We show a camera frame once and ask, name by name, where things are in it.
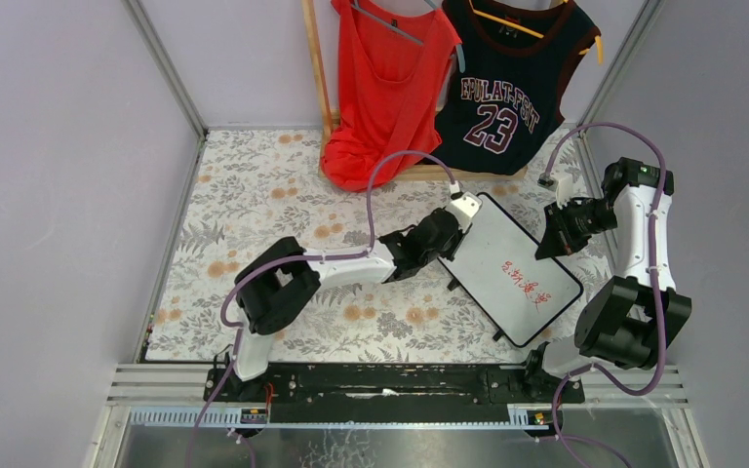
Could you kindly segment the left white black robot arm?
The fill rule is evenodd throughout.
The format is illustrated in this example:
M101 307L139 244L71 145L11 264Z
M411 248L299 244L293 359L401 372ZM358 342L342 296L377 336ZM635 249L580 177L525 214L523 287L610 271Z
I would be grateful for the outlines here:
M275 242L236 278L220 318L236 327L230 362L245 382L269 366L273 335L290 325L319 292L414 277L429 263L454 259L472 216L436 209L419 224L374 239L372 246L309 251L292 236Z

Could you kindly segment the white whiteboard black frame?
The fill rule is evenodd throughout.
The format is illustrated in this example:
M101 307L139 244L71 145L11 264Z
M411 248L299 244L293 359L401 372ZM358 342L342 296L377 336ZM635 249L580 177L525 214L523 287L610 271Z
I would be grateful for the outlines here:
M537 259L539 243L488 193L454 259L441 259L497 333L525 348L582 298L582 283L555 258Z

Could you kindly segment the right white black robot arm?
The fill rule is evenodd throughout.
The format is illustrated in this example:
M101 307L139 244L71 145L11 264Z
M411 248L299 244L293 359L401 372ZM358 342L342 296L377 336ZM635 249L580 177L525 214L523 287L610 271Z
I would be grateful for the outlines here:
M572 197L545 207L545 232L534 257L575 254L594 235L613 232L615 268L579 314L573 343L585 358L649 370L665 361L692 311L691 299L676 290L667 255L674 178L620 158L607 166L602 189L600 198Z

